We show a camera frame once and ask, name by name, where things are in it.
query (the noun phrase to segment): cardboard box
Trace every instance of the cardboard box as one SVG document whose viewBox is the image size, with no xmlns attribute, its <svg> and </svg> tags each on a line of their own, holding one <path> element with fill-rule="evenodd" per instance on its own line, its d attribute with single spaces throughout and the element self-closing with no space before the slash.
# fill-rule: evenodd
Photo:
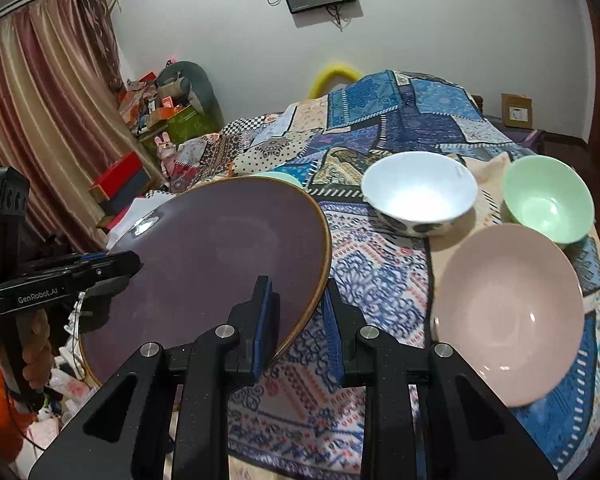
<svg viewBox="0 0 600 480">
<path fill-rule="evenodd" d="M 531 99 L 521 95 L 502 94 L 502 123 L 510 128 L 533 127 Z"/>
<path fill-rule="evenodd" d="M 146 118 L 146 127 L 153 128 L 160 121 L 171 119 L 176 112 L 176 108 L 156 108 Z"/>
</svg>

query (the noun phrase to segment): green bowl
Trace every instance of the green bowl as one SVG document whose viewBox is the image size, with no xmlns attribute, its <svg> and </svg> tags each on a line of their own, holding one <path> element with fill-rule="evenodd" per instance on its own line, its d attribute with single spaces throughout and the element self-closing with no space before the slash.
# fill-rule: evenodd
<svg viewBox="0 0 600 480">
<path fill-rule="evenodd" d="M 289 175 L 288 173 L 282 173 L 281 171 L 263 171 L 262 173 L 254 173 L 251 176 L 266 176 L 267 178 L 275 178 L 276 180 L 283 180 L 284 182 L 293 184 L 300 189 L 304 189 L 302 187 L 302 183 L 296 179 L 296 177 Z"/>
<path fill-rule="evenodd" d="M 560 246 L 577 242 L 594 222 L 587 185 L 569 166 L 550 156 L 514 162 L 502 181 L 504 202 L 513 219 Z"/>
</svg>

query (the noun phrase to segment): purple plate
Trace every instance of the purple plate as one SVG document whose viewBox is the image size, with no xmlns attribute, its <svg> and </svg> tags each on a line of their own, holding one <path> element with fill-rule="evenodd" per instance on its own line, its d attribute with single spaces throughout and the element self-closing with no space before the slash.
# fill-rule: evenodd
<svg viewBox="0 0 600 480">
<path fill-rule="evenodd" d="M 170 348 L 226 322 L 261 274 L 280 295 L 279 357 L 312 316 L 331 265 L 331 235 L 317 203 L 291 184 L 252 176 L 205 184 L 161 205 L 111 253 L 128 250 L 142 269 L 99 313 L 102 322 L 80 321 L 80 349 L 98 382 L 145 342 Z"/>
</svg>

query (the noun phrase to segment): plate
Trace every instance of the plate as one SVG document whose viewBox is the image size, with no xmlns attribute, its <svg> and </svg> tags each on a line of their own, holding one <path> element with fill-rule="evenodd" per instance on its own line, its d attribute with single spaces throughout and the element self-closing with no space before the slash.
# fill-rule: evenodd
<svg viewBox="0 0 600 480">
<path fill-rule="evenodd" d="M 437 287 L 432 330 L 507 406 L 553 390 L 580 347 L 584 308 L 578 277 L 544 235 L 515 224 L 464 241 Z"/>
<path fill-rule="evenodd" d="M 261 274 L 280 295 L 279 356 L 312 316 L 331 265 L 330 232 L 317 203 L 272 178 L 235 177 L 179 195 L 110 252 L 128 250 L 142 269 L 110 304 L 93 304 L 94 315 L 80 318 L 80 349 L 99 382 L 145 342 L 170 348 L 225 323 Z"/>
</svg>

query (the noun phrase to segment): patterned bedsheet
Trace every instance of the patterned bedsheet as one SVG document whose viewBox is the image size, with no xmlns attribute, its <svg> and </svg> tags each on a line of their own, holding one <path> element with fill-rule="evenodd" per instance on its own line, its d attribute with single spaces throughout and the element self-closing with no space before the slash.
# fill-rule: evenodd
<svg viewBox="0 0 600 480">
<path fill-rule="evenodd" d="M 478 201 L 461 232 L 430 242 L 399 237 L 363 201 L 360 181 L 366 168 L 408 150 L 446 154 L 476 176 Z M 281 114 L 234 121 L 179 151 L 176 191 L 261 171 L 300 180 L 328 220 L 331 275 L 343 297 L 360 307 L 370 324 L 415 346 L 424 345 L 434 276 L 442 273 L 462 238 L 501 222 L 500 179 L 513 160 L 532 153 L 483 119 L 464 89 L 430 75 L 392 71 L 293 104 Z M 554 391 L 513 410 L 561 479 L 583 460 L 600 428 L 600 244 L 595 230 L 566 253 L 584 294 L 580 351 Z M 319 311 L 256 386 L 232 395 L 230 449 L 245 462 L 286 476 L 353 479 L 360 470 L 365 393 L 362 388 L 341 390 L 330 376 Z M 417 410 L 415 392 L 411 400 Z M 241 464 L 236 471 L 242 477 L 263 478 L 261 469 Z"/>
</svg>

